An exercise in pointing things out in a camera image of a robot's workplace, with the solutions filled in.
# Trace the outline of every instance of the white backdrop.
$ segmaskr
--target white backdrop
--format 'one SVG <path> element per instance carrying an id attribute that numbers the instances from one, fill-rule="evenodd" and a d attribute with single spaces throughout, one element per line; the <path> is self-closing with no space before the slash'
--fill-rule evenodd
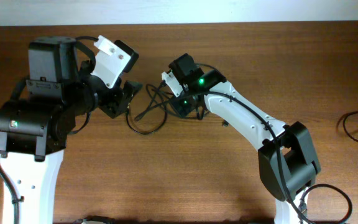
<path id="1" fill-rule="evenodd" d="M 358 20 L 358 0 L 0 0 L 0 26 Z"/>

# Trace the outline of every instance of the wooden table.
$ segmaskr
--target wooden table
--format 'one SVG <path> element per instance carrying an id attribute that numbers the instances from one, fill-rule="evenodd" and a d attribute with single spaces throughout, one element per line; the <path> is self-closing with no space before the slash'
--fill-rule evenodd
<path id="1" fill-rule="evenodd" d="M 99 34 L 140 53 L 124 79 L 158 85 L 168 64 L 187 52 L 219 68 L 260 109 L 288 124 L 305 124 L 323 168 L 317 183 L 347 192 L 354 204 L 350 223 L 358 223 L 358 143 L 336 129 L 344 113 L 358 110 L 358 22 L 0 27 L 0 107 L 28 74 L 32 39 Z M 142 90 L 131 104 L 133 114 L 148 102 Z M 154 111 L 139 126 L 152 128 L 162 115 Z M 54 221 L 87 215 L 173 222 L 273 218 L 274 198 L 259 179 L 255 149 L 221 121 L 215 115 L 203 121 L 169 117 L 159 132 L 141 136 L 124 116 L 109 119 L 96 110 L 89 125 L 68 138 Z M 358 117 L 348 125 L 357 129 Z M 310 195 L 312 220 L 338 220 L 346 210 L 332 190 Z M 0 222 L 1 215 L 0 178 Z"/>

